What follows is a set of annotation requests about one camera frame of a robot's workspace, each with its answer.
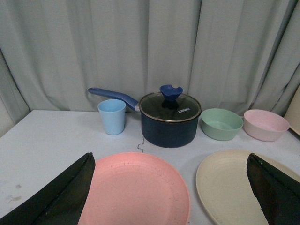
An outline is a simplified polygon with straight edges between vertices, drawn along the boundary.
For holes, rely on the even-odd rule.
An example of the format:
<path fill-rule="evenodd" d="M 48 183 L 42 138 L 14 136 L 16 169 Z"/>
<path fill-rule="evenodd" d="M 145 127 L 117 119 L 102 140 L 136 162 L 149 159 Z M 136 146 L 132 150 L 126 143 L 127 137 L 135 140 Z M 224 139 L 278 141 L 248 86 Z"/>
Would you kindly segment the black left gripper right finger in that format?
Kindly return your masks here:
<path fill-rule="evenodd" d="M 300 183 L 254 153 L 247 158 L 247 177 L 269 225 L 300 223 Z"/>

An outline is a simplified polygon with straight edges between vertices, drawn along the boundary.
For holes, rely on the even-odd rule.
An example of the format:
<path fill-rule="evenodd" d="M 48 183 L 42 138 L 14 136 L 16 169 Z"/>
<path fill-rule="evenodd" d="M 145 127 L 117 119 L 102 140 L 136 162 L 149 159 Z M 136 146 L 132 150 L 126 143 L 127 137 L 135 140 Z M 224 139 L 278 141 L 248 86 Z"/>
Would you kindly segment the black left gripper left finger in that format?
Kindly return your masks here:
<path fill-rule="evenodd" d="M 0 219 L 2 225 L 76 225 L 95 170 L 86 153 L 27 201 Z"/>

